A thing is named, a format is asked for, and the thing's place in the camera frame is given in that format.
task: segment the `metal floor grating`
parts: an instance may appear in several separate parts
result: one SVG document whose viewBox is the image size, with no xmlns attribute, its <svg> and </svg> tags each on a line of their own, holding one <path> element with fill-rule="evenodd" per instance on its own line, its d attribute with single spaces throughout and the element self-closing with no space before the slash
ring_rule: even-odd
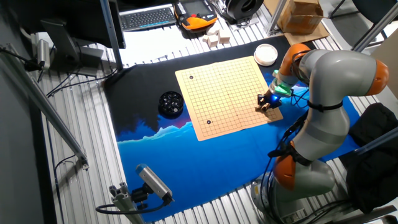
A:
<svg viewBox="0 0 398 224">
<path fill-rule="evenodd" d="M 135 64 L 172 60 L 267 38 L 264 28 L 267 27 L 271 16 L 264 5 L 256 13 L 256 17 L 259 19 L 257 24 L 235 31 L 222 18 L 219 18 L 217 23 L 231 33 L 229 44 L 218 45 L 210 49 L 198 38 L 197 34 L 188 34 L 190 39 L 186 40 L 186 49 L 173 52 L 164 58 L 136 62 Z M 151 32 L 161 33 L 165 29 L 179 32 L 176 26 L 155 29 Z M 338 44 L 332 37 L 316 40 L 314 44 L 318 49 L 339 50 Z M 98 77 L 104 77 L 112 69 L 115 69 L 115 66 L 112 66 L 112 62 L 114 62 L 112 50 L 96 44 L 89 47 L 105 50 L 104 58 L 107 59 L 107 62 L 102 63 Z M 76 77 L 75 75 L 68 77 L 67 74 L 52 72 L 50 75 L 45 74 L 39 85 L 44 93 L 48 93 L 66 78 L 68 78 L 67 83 L 71 84 L 94 79 L 84 76 Z M 58 201 L 55 190 L 55 174 L 50 169 L 58 223 L 129 223 L 124 216 L 103 215 L 95 212 L 96 206 L 111 203 L 108 187 L 126 181 L 101 81 L 63 89 L 51 97 L 50 101 L 79 144 L 85 148 L 90 165 L 88 170 L 82 170 L 75 158 L 60 165 L 56 173 L 59 180 L 60 201 Z M 378 102 L 375 96 L 351 97 L 351 101 L 359 113 L 362 113 L 371 103 Z M 42 118 L 49 166 L 54 167 L 56 163 L 72 156 L 73 153 L 52 125 L 46 122 L 44 115 Z M 339 159 L 327 163 L 335 173 L 337 184 L 331 192 L 325 195 L 304 199 L 304 208 L 298 212 L 300 217 L 308 215 L 328 202 L 346 197 L 345 168 Z M 248 183 L 216 200 L 154 223 L 265 223 L 263 214 L 256 209 L 251 200 L 250 187 L 250 183 Z"/>
</svg>

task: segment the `grid lines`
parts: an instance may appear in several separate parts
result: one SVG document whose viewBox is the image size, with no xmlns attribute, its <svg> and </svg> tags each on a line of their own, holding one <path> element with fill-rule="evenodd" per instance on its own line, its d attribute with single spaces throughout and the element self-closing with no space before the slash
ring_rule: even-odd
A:
<svg viewBox="0 0 398 224">
<path fill-rule="evenodd" d="M 199 141 L 283 118 L 255 110 L 268 86 L 253 56 L 175 73 Z"/>
</svg>

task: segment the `black cloth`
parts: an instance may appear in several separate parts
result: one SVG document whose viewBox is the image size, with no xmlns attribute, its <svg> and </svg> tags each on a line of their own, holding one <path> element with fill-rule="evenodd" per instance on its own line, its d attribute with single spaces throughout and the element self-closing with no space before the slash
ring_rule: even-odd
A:
<svg viewBox="0 0 398 224">
<path fill-rule="evenodd" d="M 364 146 L 397 126 L 393 112 L 375 103 L 365 110 L 349 134 L 359 146 Z M 370 213 L 398 196 L 398 138 L 360 156 L 352 152 L 340 159 L 348 168 L 348 195 L 363 213 Z"/>
<path fill-rule="evenodd" d="M 349 130 L 355 143 L 364 146 L 377 139 L 398 126 L 398 120 L 394 113 L 381 103 L 374 103 L 368 106 L 358 121 Z M 398 139 L 389 141 L 383 147 L 398 146 Z"/>
</svg>

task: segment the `white lid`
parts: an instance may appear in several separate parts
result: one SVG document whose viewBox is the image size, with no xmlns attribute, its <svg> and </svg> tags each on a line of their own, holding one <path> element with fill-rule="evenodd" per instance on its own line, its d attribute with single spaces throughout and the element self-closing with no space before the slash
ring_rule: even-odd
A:
<svg viewBox="0 0 398 224">
<path fill-rule="evenodd" d="M 256 48 L 254 59 L 259 65 L 270 66 L 278 57 L 276 48 L 269 44 L 261 44 Z"/>
</svg>

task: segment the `blue cloth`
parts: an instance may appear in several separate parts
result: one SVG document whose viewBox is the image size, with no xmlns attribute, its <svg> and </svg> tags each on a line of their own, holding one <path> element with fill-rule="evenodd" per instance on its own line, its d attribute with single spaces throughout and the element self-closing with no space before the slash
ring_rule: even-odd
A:
<svg viewBox="0 0 398 224">
<path fill-rule="evenodd" d="M 354 124 L 359 118 L 358 112 L 348 98 L 343 100 L 343 106 L 351 124 Z M 259 177 L 269 160 L 267 153 L 276 148 L 284 131 L 307 110 L 291 106 L 290 99 L 284 99 L 279 109 L 283 120 L 206 141 L 199 142 L 192 123 L 187 122 L 181 128 L 172 125 L 161 128 L 152 137 L 118 142 L 130 190 L 143 184 L 135 172 L 136 166 L 147 164 L 173 192 L 175 202 L 171 206 L 143 214 L 144 220 L 160 220 L 209 202 Z M 338 150 L 323 159 L 327 161 L 356 148 L 358 146 L 348 136 Z M 153 194 L 146 203 L 152 208 L 162 201 Z"/>
</svg>

